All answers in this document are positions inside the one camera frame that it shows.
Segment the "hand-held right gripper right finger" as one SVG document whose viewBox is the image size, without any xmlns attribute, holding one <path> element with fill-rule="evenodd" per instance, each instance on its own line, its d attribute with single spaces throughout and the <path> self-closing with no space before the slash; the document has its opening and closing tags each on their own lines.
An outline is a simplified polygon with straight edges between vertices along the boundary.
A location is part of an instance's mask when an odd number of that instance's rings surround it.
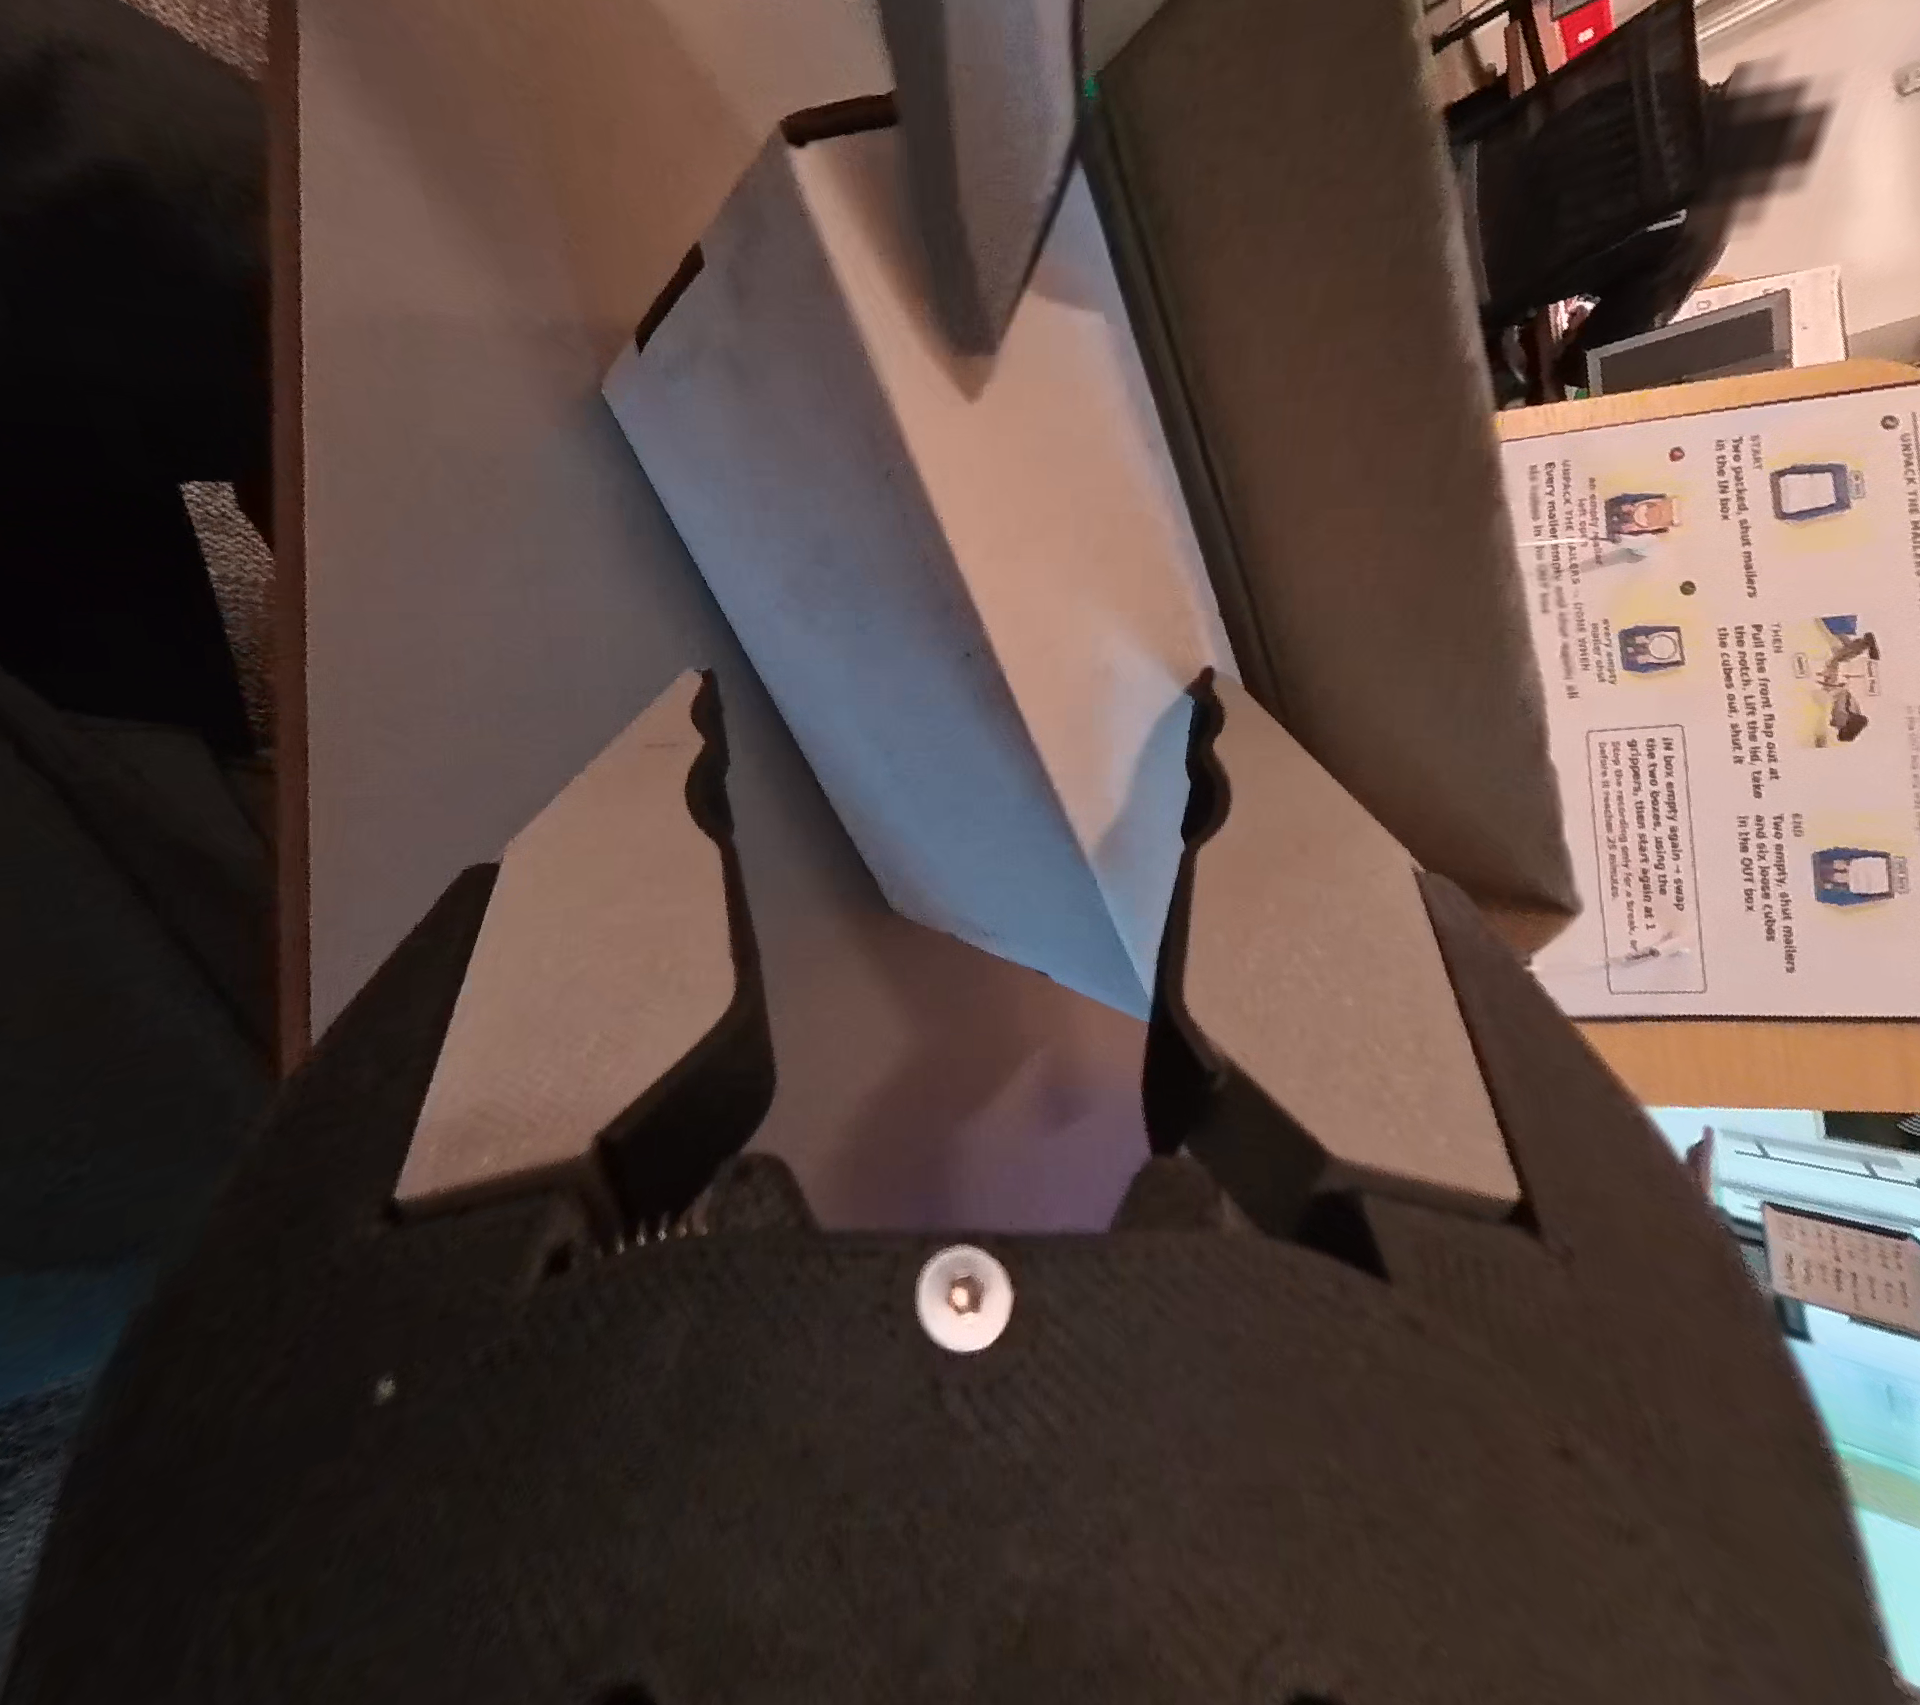
<svg viewBox="0 0 1920 1705">
<path fill-rule="evenodd" d="M 1417 863 L 1234 679 L 1189 697 L 1150 1149 L 1271 1239 L 1363 1199 L 1508 1222 L 1524 1190 Z"/>
</svg>

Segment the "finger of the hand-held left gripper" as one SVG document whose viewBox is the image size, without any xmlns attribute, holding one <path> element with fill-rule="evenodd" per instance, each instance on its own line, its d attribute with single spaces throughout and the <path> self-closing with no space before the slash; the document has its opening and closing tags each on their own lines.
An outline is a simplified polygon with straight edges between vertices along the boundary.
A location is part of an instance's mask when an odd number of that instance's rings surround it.
<svg viewBox="0 0 1920 1705">
<path fill-rule="evenodd" d="M 954 347 L 992 353 L 1064 185 L 1077 0 L 876 0 L 907 196 Z"/>
</svg>

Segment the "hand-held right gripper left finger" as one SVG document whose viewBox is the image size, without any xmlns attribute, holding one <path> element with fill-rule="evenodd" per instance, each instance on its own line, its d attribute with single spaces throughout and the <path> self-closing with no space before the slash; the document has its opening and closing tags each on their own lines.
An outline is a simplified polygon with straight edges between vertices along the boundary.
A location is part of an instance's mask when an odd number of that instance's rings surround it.
<svg viewBox="0 0 1920 1705">
<path fill-rule="evenodd" d="M 776 1060 L 716 677 L 685 671 L 507 842 L 394 1199 L 688 1212 Z"/>
</svg>

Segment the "grey monitor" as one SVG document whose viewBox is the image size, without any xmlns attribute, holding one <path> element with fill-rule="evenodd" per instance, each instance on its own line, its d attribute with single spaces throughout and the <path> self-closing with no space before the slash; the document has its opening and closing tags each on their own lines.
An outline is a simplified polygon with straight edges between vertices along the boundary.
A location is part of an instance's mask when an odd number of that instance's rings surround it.
<svg viewBox="0 0 1920 1705">
<path fill-rule="evenodd" d="M 1666 324 L 1586 351 L 1586 396 L 1834 363 L 1849 338 L 1834 261 L 1705 283 Z"/>
</svg>

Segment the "small printed card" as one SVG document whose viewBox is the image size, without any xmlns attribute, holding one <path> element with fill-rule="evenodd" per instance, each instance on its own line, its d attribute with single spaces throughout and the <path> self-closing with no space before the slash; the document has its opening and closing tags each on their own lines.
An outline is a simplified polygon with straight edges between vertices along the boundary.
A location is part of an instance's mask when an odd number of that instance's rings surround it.
<svg viewBox="0 0 1920 1705">
<path fill-rule="evenodd" d="M 1759 1208 L 1773 1296 L 1918 1339 L 1918 1240 L 1900 1231 L 1766 1203 Z"/>
</svg>

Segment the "pale lit panel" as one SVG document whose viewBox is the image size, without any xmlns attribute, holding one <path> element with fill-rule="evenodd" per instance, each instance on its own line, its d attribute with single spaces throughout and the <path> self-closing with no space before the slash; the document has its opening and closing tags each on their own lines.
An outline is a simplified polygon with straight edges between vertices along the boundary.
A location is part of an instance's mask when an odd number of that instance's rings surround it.
<svg viewBox="0 0 1920 1705">
<path fill-rule="evenodd" d="M 1772 1294 L 1762 1206 L 1824 1212 L 1918 1239 L 1915 1116 L 1652 1106 L 1733 1240 L 1836 1452 L 1891 1640 L 1915 1637 L 1915 1339 Z"/>
</svg>

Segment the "black mesh chair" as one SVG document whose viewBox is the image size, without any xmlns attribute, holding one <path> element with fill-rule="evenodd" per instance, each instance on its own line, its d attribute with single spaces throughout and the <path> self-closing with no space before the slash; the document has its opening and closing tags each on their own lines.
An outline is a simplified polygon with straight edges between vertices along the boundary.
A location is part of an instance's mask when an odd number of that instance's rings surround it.
<svg viewBox="0 0 1920 1705">
<path fill-rule="evenodd" d="M 1583 388 L 1595 350 L 1666 324 L 1809 171 L 1831 116 L 1815 79 L 1757 61 L 1705 79 L 1696 0 L 1655 0 L 1520 95 L 1448 108 L 1495 399 Z"/>
</svg>

